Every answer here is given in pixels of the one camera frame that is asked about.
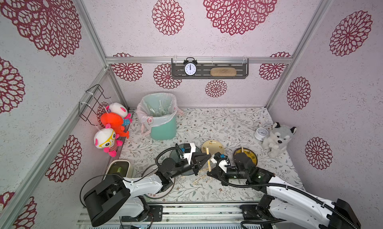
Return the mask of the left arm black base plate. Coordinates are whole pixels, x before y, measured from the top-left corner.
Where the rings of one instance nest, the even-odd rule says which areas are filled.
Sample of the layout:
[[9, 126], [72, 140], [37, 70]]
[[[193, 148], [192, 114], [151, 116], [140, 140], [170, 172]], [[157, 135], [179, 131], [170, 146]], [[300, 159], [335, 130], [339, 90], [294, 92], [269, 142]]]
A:
[[164, 207], [161, 205], [149, 206], [149, 208], [137, 217], [123, 216], [121, 222], [161, 222]]

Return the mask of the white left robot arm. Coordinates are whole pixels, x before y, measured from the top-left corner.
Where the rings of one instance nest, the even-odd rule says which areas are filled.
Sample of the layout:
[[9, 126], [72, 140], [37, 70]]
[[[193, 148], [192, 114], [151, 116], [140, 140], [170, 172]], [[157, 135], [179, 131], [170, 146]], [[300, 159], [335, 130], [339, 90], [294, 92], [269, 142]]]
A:
[[210, 158], [210, 154], [197, 152], [191, 143], [184, 148], [175, 146], [163, 150], [155, 158], [154, 173], [140, 178], [104, 175], [99, 184], [82, 195], [91, 225], [101, 226], [116, 215], [142, 221], [150, 210], [144, 195], [166, 191], [174, 184], [172, 179], [184, 172], [198, 175]]

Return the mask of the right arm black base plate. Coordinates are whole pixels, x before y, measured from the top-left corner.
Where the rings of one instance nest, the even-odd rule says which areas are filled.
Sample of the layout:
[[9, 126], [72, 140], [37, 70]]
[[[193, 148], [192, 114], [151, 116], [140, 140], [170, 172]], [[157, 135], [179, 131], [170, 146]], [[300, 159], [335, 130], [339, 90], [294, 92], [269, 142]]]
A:
[[242, 216], [245, 221], [264, 220], [263, 208], [258, 204], [243, 204], [239, 207], [242, 211]]

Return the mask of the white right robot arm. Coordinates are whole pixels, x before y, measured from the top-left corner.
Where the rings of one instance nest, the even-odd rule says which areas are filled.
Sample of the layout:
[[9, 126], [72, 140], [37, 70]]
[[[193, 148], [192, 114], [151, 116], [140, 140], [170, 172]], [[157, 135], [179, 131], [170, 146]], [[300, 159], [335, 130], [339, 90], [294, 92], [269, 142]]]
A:
[[290, 222], [306, 229], [359, 229], [361, 223], [346, 201], [323, 199], [312, 195], [254, 165], [245, 153], [234, 156], [232, 166], [227, 156], [216, 153], [210, 159], [215, 168], [208, 175], [224, 186], [251, 188], [264, 195], [255, 206], [255, 216], [241, 222], [276, 224]]

